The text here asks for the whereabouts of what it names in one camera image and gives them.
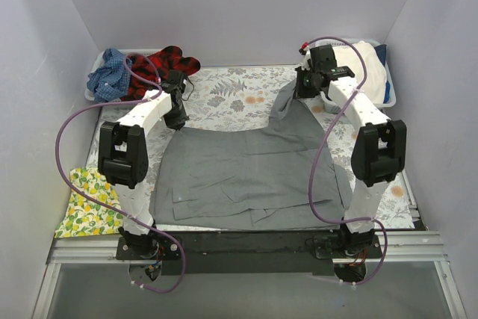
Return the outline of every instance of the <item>blue checkered cloth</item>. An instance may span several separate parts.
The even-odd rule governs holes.
[[[88,75],[87,89],[95,95],[96,102],[109,102],[128,94],[131,75],[125,69],[124,54],[116,49],[106,49],[103,53],[105,64]],[[131,69],[131,60],[126,60]]]

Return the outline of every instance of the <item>gray floor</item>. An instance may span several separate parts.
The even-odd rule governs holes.
[[[156,282],[168,284],[174,278]],[[124,264],[63,264],[49,318],[451,318],[435,266],[385,263],[353,290],[308,274],[189,275],[171,294],[130,284]]]

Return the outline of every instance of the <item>red and black checkered cloth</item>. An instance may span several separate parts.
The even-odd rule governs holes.
[[[156,75],[151,65],[142,56],[131,56],[133,64],[131,70],[145,78],[146,80],[155,81]],[[192,75],[201,69],[201,63],[195,58],[183,58],[182,50],[178,46],[168,46],[156,54],[148,56],[148,59],[158,69],[158,74],[162,80],[166,80],[171,69],[184,72],[186,75]],[[134,76],[129,82],[128,95],[121,98],[121,101],[141,100],[147,90],[152,87],[139,81]]]

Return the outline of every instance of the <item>navy blue cloth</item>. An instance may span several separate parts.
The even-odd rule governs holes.
[[[385,62],[387,61],[387,46],[385,44],[375,46],[376,56],[380,60],[383,66],[385,66]],[[390,100],[390,82],[385,84],[385,98],[383,99],[383,103],[386,104]]]
[[[128,94],[131,75],[122,62],[124,54],[116,49],[103,53],[105,64],[88,75],[87,89],[95,95],[96,102],[109,102]],[[126,60],[131,69],[131,60]]]

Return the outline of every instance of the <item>purple tube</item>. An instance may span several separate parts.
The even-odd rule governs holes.
[[[123,59],[123,63],[125,64],[125,68],[132,73],[132,71],[128,68],[127,64],[126,64],[126,58],[128,58],[130,55],[132,54],[127,54],[124,59]],[[151,66],[153,66],[153,68],[155,69],[155,72],[156,72],[156,78],[159,79],[159,74],[158,74],[158,71],[156,70],[156,67],[154,66],[154,64],[150,61],[150,59],[148,59],[147,57],[145,57],[145,59],[151,64]],[[157,99],[160,95],[161,95],[161,92],[162,92],[162,89],[161,89],[161,86],[159,86],[159,84],[156,84],[155,82],[152,82],[152,81],[148,81],[144,78],[141,78],[140,76],[134,74],[134,77],[138,78],[139,80],[141,80],[142,82],[144,82],[145,84],[149,84],[149,85],[152,85],[153,87],[156,87],[158,90],[159,90],[159,93],[157,93],[156,95],[154,95],[153,97],[151,97],[151,99]],[[106,103],[101,103],[101,104],[95,104],[95,105],[91,105],[91,106],[88,106],[87,108],[83,108],[77,112],[75,112],[73,115],[71,115],[70,117],[68,117],[68,119],[66,119],[66,121],[63,123],[63,125],[60,127],[60,130],[58,131],[58,134],[57,134],[57,139],[55,141],[55,160],[56,160],[56,163],[57,163],[57,168],[58,168],[58,171],[60,172],[60,176],[61,178],[65,181],[65,183],[68,185],[68,187],[70,187],[72,190],[74,190],[76,193],[79,193],[81,194],[84,198],[90,200],[91,202],[97,204],[97,205],[101,205],[103,207],[106,207],[107,209],[110,209],[112,211],[115,211],[116,213],[119,213],[121,214],[122,216],[124,217],[127,217],[131,220],[133,220],[135,223],[139,224],[140,226],[143,226],[147,229],[149,229],[150,231],[153,231],[153,232],[156,232],[158,233],[159,235],[163,235],[164,237],[170,239],[171,241],[174,242],[174,244],[176,246],[178,246],[179,248],[179,252],[181,252],[181,259],[182,259],[182,269],[181,269],[181,274],[179,275],[179,278],[177,280],[177,282],[171,287],[171,288],[168,288],[168,289],[159,289],[159,288],[155,288],[155,287],[152,287],[150,285],[145,285],[141,282],[134,282],[136,285],[138,286],[143,286],[144,288],[146,289],[149,289],[150,291],[155,291],[157,293],[160,293],[160,294],[165,294],[165,293],[170,293],[171,291],[174,291],[178,285],[181,283],[183,277],[184,277],[184,273],[186,272],[186,255],[184,253],[184,249],[182,247],[182,245],[178,242],[178,240],[176,240],[173,236],[171,235],[168,235],[166,232],[162,232],[160,231],[159,229],[156,229],[154,227],[151,227],[151,226],[148,226],[146,223],[143,223],[141,222],[140,220],[137,220],[136,218],[132,217],[130,214],[128,214],[127,212],[123,211],[122,209],[118,209],[118,208],[115,208],[111,205],[107,205],[106,203],[103,203],[103,202],[100,202],[94,198],[92,198],[91,196],[89,196],[88,194],[86,194],[85,192],[79,190],[77,187],[75,187],[73,185],[73,183],[68,179],[68,177],[66,176],[65,172],[63,171],[63,168],[61,166],[61,162],[60,162],[60,140],[61,140],[61,135],[63,134],[63,132],[65,131],[65,128],[68,126],[68,124],[75,118],[77,117],[79,114],[82,114],[84,113],[85,111],[88,111],[88,110],[91,110],[93,108],[103,108],[103,107],[107,107],[107,106],[128,106],[128,105],[137,105],[137,104],[141,104],[143,102],[147,102],[148,99],[142,99],[142,100],[134,100],[134,101],[124,101],[124,102],[106,102]]]
[[[388,249],[388,239],[387,239],[387,232],[385,230],[385,227],[383,226],[382,222],[375,218],[370,218],[370,217],[358,217],[358,218],[351,218],[349,220],[328,220],[324,217],[322,217],[318,212],[317,209],[315,209],[314,206],[314,198],[313,198],[313,190],[314,190],[314,176],[315,176],[315,169],[317,167],[317,163],[319,162],[319,157],[320,154],[323,151],[323,148],[327,144],[327,139],[329,138],[330,133],[332,132],[332,129],[334,126],[337,124],[341,116],[344,114],[345,110],[349,107],[350,103],[354,100],[354,98],[357,96],[357,93],[359,93],[359,90],[361,89],[362,86],[364,86],[366,80],[367,80],[367,67],[365,66],[364,58],[360,55],[360,52],[357,50],[357,48],[349,43],[348,41],[341,39],[340,37],[318,37],[317,39],[313,39],[308,42],[308,45],[311,45],[312,43],[315,43],[318,40],[337,40],[340,41],[341,43],[344,43],[345,45],[350,46],[352,50],[357,54],[358,59],[360,60],[360,64],[362,68],[364,69],[364,79],[360,82],[360,84],[357,85],[357,88],[352,92],[351,97],[345,102],[343,108],[339,111],[337,116],[335,116],[334,120],[330,124],[329,128],[327,129],[325,135],[323,136],[322,142],[320,143],[319,149],[317,150],[317,154],[315,155],[314,162],[312,163],[312,168],[311,168],[311,174],[310,177],[308,178],[308,204],[311,207],[312,213],[314,214],[315,217],[317,217],[320,221],[324,223],[329,223],[329,224],[345,224],[345,223],[351,223],[351,222],[361,222],[361,221],[373,221],[377,223],[380,226],[380,229],[383,232],[383,238],[384,238],[384,246],[383,246],[383,254],[382,257],[376,266],[375,270],[372,272],[371,275],[369,275],[367,278],[364,280],[357,282],[357,285],[365,284],[369,282],[380,270],[380,268],[383,265],[383,262],[385,260],[385,256],[387,255],[387,249]]]

